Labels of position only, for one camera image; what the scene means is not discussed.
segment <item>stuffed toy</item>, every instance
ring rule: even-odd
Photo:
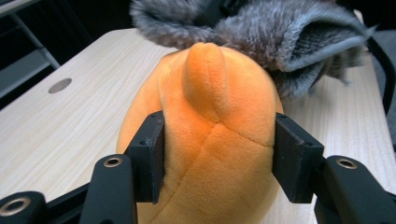
[[[199,21],[218,2],[245,4],[219,21]],[[334,0],[135,0],[130,13],[159,45],[211,42],[246,54],[270,74],[282,100],[304,95],[322,76],[347,84],[346,69],[362,65],[373,32]]]
[[[271,77],[212,43],[168,54],[128,109],[117,152],[160,110],[163,185],[158,203],[138,204],[139,223],[260,223],[278,190],[272,158],[282,105]]]

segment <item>orange fabric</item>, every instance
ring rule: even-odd
[[[249,57],[214,44],[166,55],[120,129],[127,148],[150,113],[165,117],[165,177],[139,223],[260,223],[278,184],[272,175],[276,111],[269,75]]]

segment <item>table surface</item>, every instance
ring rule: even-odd
[[[119,128],[139,87],[166,53],[136,30],[113,31],[0,111],[0,198],[36,190],[47,201],[91,178],[115,153]],[[326,148],[364,163],[385,190],[396,192],[396,163],[371,58],[348,70],[349,86],[323,78],[313,95],[285,113]],[[71,84],[49,93],[65,78]],[[315,223],[313,204],[291,204],[283,192],[265,221]]]

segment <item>screw hole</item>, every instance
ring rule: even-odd
[[[106,160],[104,162],[105,167],[115,167],[118,166],[122,163],[122,159],[114,157]]]
[[[59,82],[53,84],[53,86],[51,86],[49,88],[49,93],[53,94],[56,93],[58,91],[62,91],[64,90],[70,83],[72,82],[71,78],[65,78],[60,80]]]
[[[0,217],[9,217],[23,211],[30,204],[26,197],[14,199],[0,208]]]
[[[358,168],[358,165],[355,162],[349,161],[349,160],[346,160],[346,159],[338,159],[336,162],[340,166],[342,166],[344,168],[347,168],[347,169],[356,169],[356,168]]]

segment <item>gray fur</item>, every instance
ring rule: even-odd
[[[159,45],[213,42],[246,54],[270,73],[282,100],[305,94],[323,75],[347,82],[346,69],[360,65],[373,32],[333,0],[250,0],[214,28],[193,25],[208,1],[135,1],[131,15]]]

